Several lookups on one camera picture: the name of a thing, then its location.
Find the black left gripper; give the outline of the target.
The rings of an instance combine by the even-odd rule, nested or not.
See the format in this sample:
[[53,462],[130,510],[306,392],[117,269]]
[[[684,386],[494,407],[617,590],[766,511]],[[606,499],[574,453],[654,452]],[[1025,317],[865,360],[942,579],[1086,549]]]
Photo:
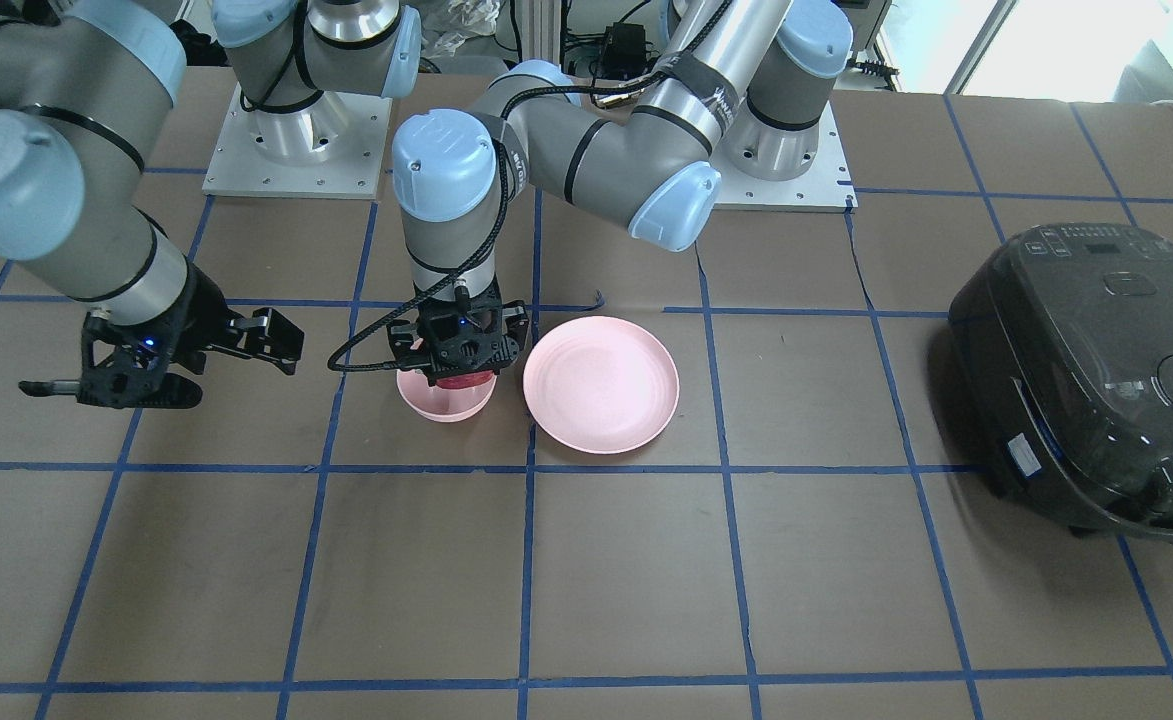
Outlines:
[[422,371],[435,386],[441,376],[500,372],[526,351],[531,315],[526,304],[502,301],[491,284],[480,296],[441,301],[427,299],[416,320],[389,322],[388,342],[396,369]]

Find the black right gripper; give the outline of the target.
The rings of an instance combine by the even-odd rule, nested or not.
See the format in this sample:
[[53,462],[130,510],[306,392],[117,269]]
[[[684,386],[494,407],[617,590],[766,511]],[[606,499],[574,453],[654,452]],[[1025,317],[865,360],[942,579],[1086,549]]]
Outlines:
[[178,300],[148,322],[123,325],[87,315],[80,332],[79,405],[129,409],[189,409],[203,398],[199,383],[171,365],[205,373],[208,352],[262,360],[293,375],[304,332],[278,310],[251,315],[230,310],[222,291],[197,266]]

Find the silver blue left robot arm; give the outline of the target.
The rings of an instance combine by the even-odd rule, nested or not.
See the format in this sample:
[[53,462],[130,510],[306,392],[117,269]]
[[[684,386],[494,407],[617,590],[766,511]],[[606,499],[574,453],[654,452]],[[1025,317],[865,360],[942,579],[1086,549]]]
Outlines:
[[623,122],[586,106],[591,88],[549,61],[494,79],[470,108],[404,120],[391,141],[414,296],[374,322],[386,369],[466,387],[514,364],[528,314],[504,301],[494,247],[526,186],[687,249],[727,176],[793,190],[822,161],[823,114],[854,54],[833,1],[691,1]]

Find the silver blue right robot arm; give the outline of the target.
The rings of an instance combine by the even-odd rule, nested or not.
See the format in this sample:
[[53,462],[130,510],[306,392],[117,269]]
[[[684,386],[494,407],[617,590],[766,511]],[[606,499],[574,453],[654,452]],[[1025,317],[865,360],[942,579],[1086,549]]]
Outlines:
[[[333,149],[339,94],[404,97],[416,81],[421,16],[404,1],[216,1],[212,20],[276,158]],[[134,205],[185,68],[170,23],[133,1],[75,1],[43,23],[0,4],[0,258],[87,310],[79,376],[23,395],[187,409],[206,352],[289,375],[301,360],[297,325],[230,310]]]

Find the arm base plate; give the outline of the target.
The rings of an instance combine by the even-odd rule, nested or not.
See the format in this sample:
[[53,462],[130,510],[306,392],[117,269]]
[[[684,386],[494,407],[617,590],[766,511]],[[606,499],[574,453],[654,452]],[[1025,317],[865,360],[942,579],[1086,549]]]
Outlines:
[[292,114],[248,111],[233,88],[202,188],[257,199],[377,201],[393,101],[326,91]]
[[720,174],[716,208],[845,213],[859,201],[833,108],[800,131],[765,124],[743,104],[711,155]]

